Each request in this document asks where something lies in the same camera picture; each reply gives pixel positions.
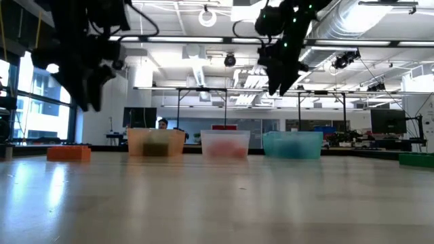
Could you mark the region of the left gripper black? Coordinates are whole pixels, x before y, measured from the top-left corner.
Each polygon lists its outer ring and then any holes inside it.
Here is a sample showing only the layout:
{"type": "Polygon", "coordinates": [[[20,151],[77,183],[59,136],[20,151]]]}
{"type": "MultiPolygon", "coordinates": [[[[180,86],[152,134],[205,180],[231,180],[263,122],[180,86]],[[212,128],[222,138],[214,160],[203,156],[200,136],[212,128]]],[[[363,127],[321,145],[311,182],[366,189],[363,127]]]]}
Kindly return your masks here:
{"type": "Polygon", "coordinates": [[[125,61],[125,48],[103,36],[56,36],[52,42],[33,49],[31,60],[33,66],[53,75],[82,111],[88,111],[83,78],[90,76],[90,104],[100,112],[102,88],[115,78],[112,62],[125,61]]]}

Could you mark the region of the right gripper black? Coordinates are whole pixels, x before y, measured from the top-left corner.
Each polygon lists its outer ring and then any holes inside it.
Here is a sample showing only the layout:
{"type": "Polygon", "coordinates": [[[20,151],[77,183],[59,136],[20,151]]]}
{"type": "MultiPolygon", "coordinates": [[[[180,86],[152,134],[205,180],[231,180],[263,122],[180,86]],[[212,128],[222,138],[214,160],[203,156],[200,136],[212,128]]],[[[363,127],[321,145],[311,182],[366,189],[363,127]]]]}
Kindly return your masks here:
{"type": "Polygon", "coordinates": [[[299,60],[289,49],[278,43],[263,45],[257,49],[259,54],[258,64],[264,66],[269,78],[269,94],[273,95],[279,88],[279,95],[283,96],[299,78],[298,71],[308,72],[309,66],[299,60]],[[286,70],[281,78],[280,67],[293,67],[286,70]]]}

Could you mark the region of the orange toy building block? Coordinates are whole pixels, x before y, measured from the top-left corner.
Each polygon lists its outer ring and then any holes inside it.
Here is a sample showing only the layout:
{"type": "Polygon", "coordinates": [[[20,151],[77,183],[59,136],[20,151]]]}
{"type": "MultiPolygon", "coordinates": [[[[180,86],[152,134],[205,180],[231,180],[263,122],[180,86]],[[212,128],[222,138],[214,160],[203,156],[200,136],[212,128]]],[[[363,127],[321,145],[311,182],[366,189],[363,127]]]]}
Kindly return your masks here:
{"type": "Polygon", "coordinates": [[[203,154],[208,157],[245,158],[248,147],[236,141],[217,140],[203,147],[203,154]]]}
{"type": "Polygon", "coordinates": [[[53,146],[47,150],[48,161],[89,161],[90,158],[88,146],[53,146]]]}

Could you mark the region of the green toy building block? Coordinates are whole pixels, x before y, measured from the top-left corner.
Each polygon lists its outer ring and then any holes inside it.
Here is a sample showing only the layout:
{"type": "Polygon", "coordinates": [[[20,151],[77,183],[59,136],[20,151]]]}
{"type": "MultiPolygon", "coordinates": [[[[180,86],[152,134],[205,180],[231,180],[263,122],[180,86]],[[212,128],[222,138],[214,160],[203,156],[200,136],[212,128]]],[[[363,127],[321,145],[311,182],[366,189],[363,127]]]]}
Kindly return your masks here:
{"type": "Polygon", "coordinates": [[[403,153],[399,155],[399,164],[434,169],[434,153],[403,153]]]}
{"type": "Polygon", "coordinates": [[[145,143],[142,154],[149,157],[165,157],[169,153],[169,144],[166,143],[145,143]]]}

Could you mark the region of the dark background desk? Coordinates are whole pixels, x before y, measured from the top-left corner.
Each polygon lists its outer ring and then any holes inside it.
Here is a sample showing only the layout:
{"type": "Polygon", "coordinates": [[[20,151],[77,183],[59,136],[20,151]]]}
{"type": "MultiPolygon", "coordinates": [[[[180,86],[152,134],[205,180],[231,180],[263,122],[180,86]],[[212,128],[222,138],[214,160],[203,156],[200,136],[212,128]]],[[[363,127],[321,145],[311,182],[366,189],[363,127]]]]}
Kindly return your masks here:
{"type": "Polygon", "coordinates": [[[127,136],[124,134],[107,134],[106,139],[110,146],[125,146],[127,145],[127,136]]]}

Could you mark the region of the black computer monitor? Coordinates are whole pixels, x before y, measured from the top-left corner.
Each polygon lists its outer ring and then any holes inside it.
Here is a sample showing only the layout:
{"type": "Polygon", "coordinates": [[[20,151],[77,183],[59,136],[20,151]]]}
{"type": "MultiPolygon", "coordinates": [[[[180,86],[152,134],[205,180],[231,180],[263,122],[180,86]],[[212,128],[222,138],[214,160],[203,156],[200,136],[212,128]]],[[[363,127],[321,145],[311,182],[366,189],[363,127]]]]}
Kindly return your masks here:
{"type": "Polygon", "coordinates": [[[157,109],[152,107],[125,107],[123,110],[123,127],[155,128],[157,109]]]}
{"type": "Polygon", "coordinates": [[[404,110],[372,109],[370,118],[374,134],[405,134],[407,132],[404,110]]]}

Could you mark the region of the teal translucent plastic bin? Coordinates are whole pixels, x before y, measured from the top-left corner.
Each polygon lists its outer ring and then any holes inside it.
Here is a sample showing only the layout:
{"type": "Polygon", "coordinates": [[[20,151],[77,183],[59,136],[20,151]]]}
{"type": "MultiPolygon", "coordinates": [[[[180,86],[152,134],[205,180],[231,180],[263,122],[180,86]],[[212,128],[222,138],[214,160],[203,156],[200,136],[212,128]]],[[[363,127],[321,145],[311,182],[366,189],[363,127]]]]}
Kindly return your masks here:
{"type": "Polygon", "coordinates": [[[321,156],[323,133],[318,131],[270,131],[262,137],[264,153],[268,157],[278,157],[276,147],[286,142],[298,142],[304,146],[302,159],[318,160],[321,156]]]}

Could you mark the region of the clear translucent plastic bin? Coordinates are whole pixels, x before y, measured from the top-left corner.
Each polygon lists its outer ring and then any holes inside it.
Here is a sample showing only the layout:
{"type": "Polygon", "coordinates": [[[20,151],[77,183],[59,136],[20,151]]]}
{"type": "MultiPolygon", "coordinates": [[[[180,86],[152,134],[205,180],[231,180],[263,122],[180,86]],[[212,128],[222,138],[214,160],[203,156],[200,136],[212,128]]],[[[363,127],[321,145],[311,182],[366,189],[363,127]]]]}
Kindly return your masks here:
{"type": "Polygon", "coordinates": [[[201,149],[203,154],[203,147],[210,145],[211,142],[217,140],[236,141],[248,147],[250,143],[250,131],[243,130],[201,130],[201,149]]]}

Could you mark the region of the orange translucent plastic bin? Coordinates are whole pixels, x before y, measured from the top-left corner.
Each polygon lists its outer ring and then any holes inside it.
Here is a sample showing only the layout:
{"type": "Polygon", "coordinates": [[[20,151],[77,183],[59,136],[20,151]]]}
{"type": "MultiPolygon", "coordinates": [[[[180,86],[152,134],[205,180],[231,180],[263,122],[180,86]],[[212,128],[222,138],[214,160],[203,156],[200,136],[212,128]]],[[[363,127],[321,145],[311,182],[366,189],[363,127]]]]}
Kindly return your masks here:
{"type": "Polygon", "coordinates": [[[129,128],[127,130],[127,144],[129,156],[148,157],[142,154],[145,143],[169,144],[166,157],[177,157],[184,148],[185,133],[177,129],[147,129],[129,128]]]}

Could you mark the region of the black tripod-mounted device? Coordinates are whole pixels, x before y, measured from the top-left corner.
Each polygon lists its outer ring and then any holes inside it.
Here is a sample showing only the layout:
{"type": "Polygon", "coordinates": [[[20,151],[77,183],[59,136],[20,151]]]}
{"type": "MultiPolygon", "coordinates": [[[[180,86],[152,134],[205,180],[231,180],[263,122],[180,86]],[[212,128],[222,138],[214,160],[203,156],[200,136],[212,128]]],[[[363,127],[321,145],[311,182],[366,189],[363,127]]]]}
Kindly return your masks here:
{"type": "Polygon", "coordinates": [[[0,144],[4,144],[9,139],[11,113],[16,109],[17,98],[0,96],[0,144]]]}

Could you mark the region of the dark background robot arms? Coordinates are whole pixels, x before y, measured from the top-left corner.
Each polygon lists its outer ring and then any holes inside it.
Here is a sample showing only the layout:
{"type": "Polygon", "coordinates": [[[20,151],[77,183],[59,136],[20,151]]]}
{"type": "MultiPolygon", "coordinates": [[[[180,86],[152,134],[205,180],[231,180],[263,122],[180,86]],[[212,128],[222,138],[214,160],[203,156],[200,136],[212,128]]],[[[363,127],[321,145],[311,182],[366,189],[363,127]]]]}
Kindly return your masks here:
{"type": "Polygon", "coordinates": [[[341,142],[352,142],[354,139],[362,137],[356,130],[336,132],[333,136],[329,137],[329,143],[331,146],[339,146],[341,142]]]}

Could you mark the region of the black monitor stand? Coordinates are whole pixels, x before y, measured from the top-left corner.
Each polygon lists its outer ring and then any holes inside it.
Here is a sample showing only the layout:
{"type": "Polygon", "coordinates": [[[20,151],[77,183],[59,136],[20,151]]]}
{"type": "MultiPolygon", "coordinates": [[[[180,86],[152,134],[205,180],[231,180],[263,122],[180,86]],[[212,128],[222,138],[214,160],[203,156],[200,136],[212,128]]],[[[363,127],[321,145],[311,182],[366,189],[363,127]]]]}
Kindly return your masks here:
{"type": "Polygon", "coordinates": [[[427,140],[425,139],[425,134],[423,130],[423,119],[422,115],[416,115],[415,117],[406,117],[406,121],[417,121],[418,123],[418,137],[410,138],[409,141],[411,144],[419,144],[421,146],[427,145],[427,140]]]}

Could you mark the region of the black metal station frame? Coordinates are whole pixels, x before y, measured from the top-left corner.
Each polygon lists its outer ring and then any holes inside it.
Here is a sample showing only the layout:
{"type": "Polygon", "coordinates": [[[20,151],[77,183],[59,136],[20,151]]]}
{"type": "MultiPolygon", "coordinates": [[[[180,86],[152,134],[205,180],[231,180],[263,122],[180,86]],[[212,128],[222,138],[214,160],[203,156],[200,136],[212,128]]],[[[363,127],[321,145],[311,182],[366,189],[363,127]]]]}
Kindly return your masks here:
{"type": "Polygon", "coordinates": [[[297,92],[297,99],[298,99],[298,130],[302,129],[302,122],[301,122],[301,95],[302,94],[313,94],[316,96],[326,96],[326,95],[333,95],[335,99],[337,99],[342,104],[342,111],[343,111],[343,123],[344,123],[344,132],[347,132],[347,106],[346,106],[346,94],[344,92],[337,92],[337,91],[328,91],[328,90],[298,90],[297,92]]]}
{"type": "Polygon", "coordinates": [[[228,100],[228,89],[227,88],[218,88],[218,87],[204,87],[204,86],[199,86],[199,87],[177,87],[176,90],[178,91],[178,96],[177,96],[177,117],[176,117],[176,127],[179,129],[180,128],[180,102],[183,99],[183,97],[181,96],[181,92],[183,90],[186,90],[188,92],[190,91],[196,91],[196,92],[224,92],[224,125],[227,125],[227,100],[228,100]]]}

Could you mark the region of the silver ventilation duct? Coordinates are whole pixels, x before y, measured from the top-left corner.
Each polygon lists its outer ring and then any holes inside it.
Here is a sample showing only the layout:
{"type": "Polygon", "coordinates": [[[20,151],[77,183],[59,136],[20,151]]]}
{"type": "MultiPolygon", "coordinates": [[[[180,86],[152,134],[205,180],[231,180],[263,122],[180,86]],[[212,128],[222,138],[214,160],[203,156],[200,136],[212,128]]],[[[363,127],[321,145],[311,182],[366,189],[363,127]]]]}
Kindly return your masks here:
{"type": "Polygon", "coordinates": [[[332,0],[319,12],[319,21],[312,21],[307,37],[358,39],[393,9],[391,6],[360,5],[360,1],[376,0],[332,0]]]}

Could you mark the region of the black table edge rail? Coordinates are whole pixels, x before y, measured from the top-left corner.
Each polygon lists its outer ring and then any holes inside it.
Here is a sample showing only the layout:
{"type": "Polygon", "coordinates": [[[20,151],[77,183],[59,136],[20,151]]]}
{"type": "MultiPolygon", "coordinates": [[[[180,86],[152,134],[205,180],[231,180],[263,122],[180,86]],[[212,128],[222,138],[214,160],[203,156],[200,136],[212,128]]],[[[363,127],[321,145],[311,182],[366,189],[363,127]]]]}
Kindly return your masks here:
{"type": "MultiPolygon", "coordinates": [[[[0,160],[4,160],[4,152],[6,146],[13,146],[13,157],[37,156],[47,153],[48,148],[53,146],[82,146],[82,145],[55,145],[55,144],[37,144],[30,146],[16,146],[13,144],[0,145],[0,160]]],[[[92,152],[127,152],[127,146],[88,146],[92,152]]],[[[185,146],[184,154],[202,154],[200,146],[185,146]]],[[[339,156],[339,157],[365,157],[373,159],[399,160],[399,155],[403,153],[414,152],[399,152],[387,150],[368,150],[367,148],[326,148],[321,149],[321,156],[339,156]]],[[[264,149],[248,149],[248,155],[265,155],[264,149]]]]}

